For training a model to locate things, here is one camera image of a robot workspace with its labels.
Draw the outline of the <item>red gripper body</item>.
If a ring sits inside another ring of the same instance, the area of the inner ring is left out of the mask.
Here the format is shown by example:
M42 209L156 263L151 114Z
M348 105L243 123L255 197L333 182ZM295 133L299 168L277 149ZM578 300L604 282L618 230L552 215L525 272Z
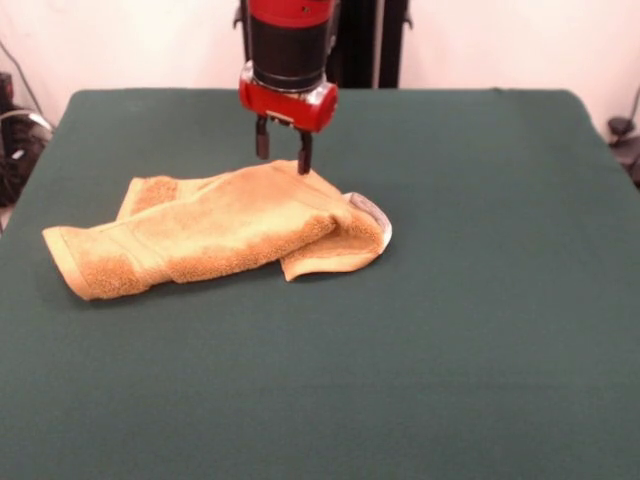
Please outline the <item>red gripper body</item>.
M241 104L256 115L311 133L319 133L331 122L338 103L338 88L327 80L309 92L268 88L255 78L252 62L241 70L238 93Z

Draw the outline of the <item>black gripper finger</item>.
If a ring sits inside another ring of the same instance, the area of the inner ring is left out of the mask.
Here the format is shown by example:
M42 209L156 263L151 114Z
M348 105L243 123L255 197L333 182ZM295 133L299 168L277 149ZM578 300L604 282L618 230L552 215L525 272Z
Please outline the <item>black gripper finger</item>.
M298 129L298 133L301 144L298 152L297 171L299 175L307 175L311 171L313 134L302 129Z
M269 117L258 115L255 124L255 148L259 159L268 159L270 156L270 139L268 133Z

